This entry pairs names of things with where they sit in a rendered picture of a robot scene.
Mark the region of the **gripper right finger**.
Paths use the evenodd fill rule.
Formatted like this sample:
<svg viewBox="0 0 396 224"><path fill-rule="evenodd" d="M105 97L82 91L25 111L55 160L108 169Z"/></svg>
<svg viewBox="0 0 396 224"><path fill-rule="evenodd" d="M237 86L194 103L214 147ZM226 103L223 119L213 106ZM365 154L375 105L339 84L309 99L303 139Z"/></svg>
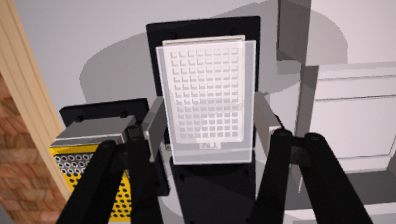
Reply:
<svg viewBox="0 0 396 224"><path fill-rule="evenodd" d="M317 224L374 224L323 135L293 136L261 91L253 121L267 160L248 224L283 224L290 164L299 165Z"/></svg>

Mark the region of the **grey bench mat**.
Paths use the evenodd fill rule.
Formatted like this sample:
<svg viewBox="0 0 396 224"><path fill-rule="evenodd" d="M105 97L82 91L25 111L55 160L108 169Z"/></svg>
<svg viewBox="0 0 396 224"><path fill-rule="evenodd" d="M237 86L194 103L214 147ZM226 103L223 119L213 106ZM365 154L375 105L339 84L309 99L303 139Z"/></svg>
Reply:
<svg viewBox="0 0 396 224"><path fill-rule="evenodd" d="M156 89L146 25L260 16L259 84L273 113L297 136L305 65L278 49L279 0L13 0L56 113L67 106L147 98ZM162 138L170 196L164 224L184 224Z"/></svg>

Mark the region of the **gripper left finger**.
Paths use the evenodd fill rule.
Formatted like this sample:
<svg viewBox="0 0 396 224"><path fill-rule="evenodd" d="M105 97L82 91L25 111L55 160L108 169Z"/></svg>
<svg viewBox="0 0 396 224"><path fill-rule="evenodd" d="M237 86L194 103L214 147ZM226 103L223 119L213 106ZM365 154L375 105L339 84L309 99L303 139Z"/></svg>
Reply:
<svg viewBox="0 0 396 224"><path fill-rule="evenodd" d="M141 123L124 130L126 143L98 145L55 224L108 224L128 168L130 223L164 224L150 165L168 124L163 96L156 97Z"/></svg>

